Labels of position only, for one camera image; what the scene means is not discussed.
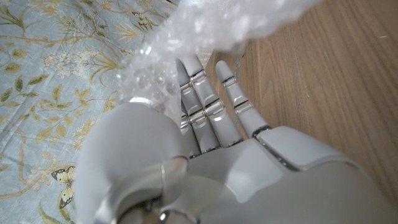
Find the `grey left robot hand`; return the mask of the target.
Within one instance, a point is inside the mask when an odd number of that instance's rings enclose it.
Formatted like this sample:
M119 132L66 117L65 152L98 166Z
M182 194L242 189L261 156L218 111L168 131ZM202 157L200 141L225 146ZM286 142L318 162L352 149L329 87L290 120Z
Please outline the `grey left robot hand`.
M75 171L78 223L396 223L359 165L295 129L272 128L224 61L237 128L198 57L176 61L182 118L132 98L87 135Z

